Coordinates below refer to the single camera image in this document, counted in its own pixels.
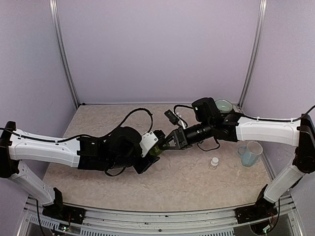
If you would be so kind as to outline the green pill organizer box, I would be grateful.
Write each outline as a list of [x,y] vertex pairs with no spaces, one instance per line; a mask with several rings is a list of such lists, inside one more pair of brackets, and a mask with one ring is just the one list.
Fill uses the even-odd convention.
[[148,152],[148,155],[150,156],[159,156],[163,153],[163,150],[160,149],[158,146],[154,146],[152,147],[149,152]]

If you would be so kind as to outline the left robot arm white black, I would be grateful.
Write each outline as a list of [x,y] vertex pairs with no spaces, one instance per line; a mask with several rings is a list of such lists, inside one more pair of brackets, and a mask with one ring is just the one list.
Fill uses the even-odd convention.
[[66,165],[79,170],[101,171],[133,167],[142,174],[159,160],[150,154],[160,137],[149,130],[141,135],[132,127],[119,124],[108,134],[95,137],[79,134],[66,139],[29,134],[7,122],[0,136],[0,176],[21,185],[43,206],[43,214],[56,219],[71,215],[71,207],[63,203],[60,190],[45,184],[26,165],[36,160]]

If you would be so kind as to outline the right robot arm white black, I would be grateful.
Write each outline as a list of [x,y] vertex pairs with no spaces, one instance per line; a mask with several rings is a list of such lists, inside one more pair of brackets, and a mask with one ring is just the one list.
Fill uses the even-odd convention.
[[187,149],[208,138],[215,141],[263,141],[296,148],[291,164],[260,192],[252,214],[262,218],[288,189],[315,170],[315,127],[308,114],[287,120],[252,118],[242,113],[220,113],[214,99],[201,98],[192,103],[197,125],[173,130],[159,144],[162,150]]

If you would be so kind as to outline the white pill bottle near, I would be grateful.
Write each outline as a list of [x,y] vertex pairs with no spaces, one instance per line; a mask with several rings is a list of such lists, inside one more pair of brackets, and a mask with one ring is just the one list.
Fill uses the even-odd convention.
[[217,157],[213,157],[210,161],[209,168],[211,170],[215,170],[219,164],[219,159]]

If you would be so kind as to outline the pale green bowl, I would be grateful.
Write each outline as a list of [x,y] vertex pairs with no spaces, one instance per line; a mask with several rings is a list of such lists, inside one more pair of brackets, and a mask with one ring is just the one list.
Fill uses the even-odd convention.
[[221,114],[228,114],[234,111],[233,105],[225,99],[216,100],[215,105]]

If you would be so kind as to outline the light blue mug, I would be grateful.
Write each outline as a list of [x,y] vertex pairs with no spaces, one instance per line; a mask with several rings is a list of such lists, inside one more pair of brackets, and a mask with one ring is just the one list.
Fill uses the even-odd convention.
[[263,147],[256,141],[249,141],[246,146],[239,147],[237,152],[241,158],[242,165],[251,167],[263,153]]

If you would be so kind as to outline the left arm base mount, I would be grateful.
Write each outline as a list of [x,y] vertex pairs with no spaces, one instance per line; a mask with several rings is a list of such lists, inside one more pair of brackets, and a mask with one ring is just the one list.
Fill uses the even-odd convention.
[[68,223],[82,224],[86,210],[80,207],[57,204],[44,206],[42,214]]

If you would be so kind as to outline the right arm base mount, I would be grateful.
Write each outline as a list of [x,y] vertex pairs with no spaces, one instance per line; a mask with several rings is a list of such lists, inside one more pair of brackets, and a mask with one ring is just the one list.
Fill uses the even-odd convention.
[[251,205],[238,207],[234,211],[238,224],[260,220],[278,214],[278,210],[275,206],[267,208],[265,206]]

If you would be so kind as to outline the front aluminium rail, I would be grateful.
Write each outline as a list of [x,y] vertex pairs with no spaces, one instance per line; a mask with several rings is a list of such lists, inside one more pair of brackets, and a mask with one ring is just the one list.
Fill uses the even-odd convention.
[[291,197],[277,205],[280,212],[268,218],[240,221],[235,207],[184,212],[136,212],[84,207],[79,224],[41,215],[29,198],[22,212],[18,236],[303,236],[301,221]]

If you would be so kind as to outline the left aluminium frame post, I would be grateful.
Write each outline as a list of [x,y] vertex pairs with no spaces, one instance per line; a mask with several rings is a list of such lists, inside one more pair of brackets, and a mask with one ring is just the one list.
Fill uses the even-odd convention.
[[78,94],[74,85],[74,81],[71,75],[68,59],[66,56],[66,50],[63,42],[63,35],[62,35],[62,28],[59,18],[59,12],[58,12],[58,3],[56,0],[49,0],[49,6],[52,16],[52,21],[55,29],[55,35],[57,39],[58,49],[61,56],[62,66],[66,78],[66,83],[69,88],[70,96],[73,102],[73,105],[75,109],[77,110],[80,106],[80,101],[78,98]]

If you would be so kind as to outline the aluminium frame post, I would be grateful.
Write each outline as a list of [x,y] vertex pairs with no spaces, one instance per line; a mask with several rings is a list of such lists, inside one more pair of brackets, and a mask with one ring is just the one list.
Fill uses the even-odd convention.
[[55,35],[57,39],[58,49],[61,56],[62,66],[66,78],[66,83],[69,88],[70,96],[73,102],[73,105],[75,109],[77,110],[80,106],[80,101],[78,98],[78,94],[74,85],[74,81],[71,75],[68,59],[66,56],[66,50],[63,42],[63,35],[62,35],[62,28],[59,18],[59,12],[58,12],[58,3],[56,0],[49,0],[49,6],[52,16],[52,21],[55,29]]
[[257,22],[256,22],[256,27],[255,27],[255,34],[254,34],[254,39],[253,39],[249,65],[246,72],[245,82],[244,82],[241,95],[238,101],[238,107],[240,109],[243,109],[245,101],[246,101],[246,97],[250,90],[250,84],[252,81],[254,68],[255,68],[257,57],[258,57],[261,37],[263,34],[266,8],[267,8],[267,0],[261,0],[259,2],[259,11],[258,11],[258,17],[257,17]]

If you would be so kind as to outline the right aluminium frame post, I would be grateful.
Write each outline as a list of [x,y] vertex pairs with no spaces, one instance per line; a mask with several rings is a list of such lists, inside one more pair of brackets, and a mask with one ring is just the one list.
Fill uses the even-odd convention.
[[246,97],[250,90],[250,84],[252,81],[254,68],[255,68],[257,57],[258,57],[261,37],[263,34],[266,8],[267,8],[267,0],[261,0],[259,2],[259,11],[258,11],[258,17],[257,17],[257,22],[256,22],[256,27],[255,27],[255,34],[254,34],[254,39],[253,39],[249,65],[246,72],[245,82],[244,82],[241,95],[238,101],[238,107],[240,109],[243,109],[245,101],[246,101]]

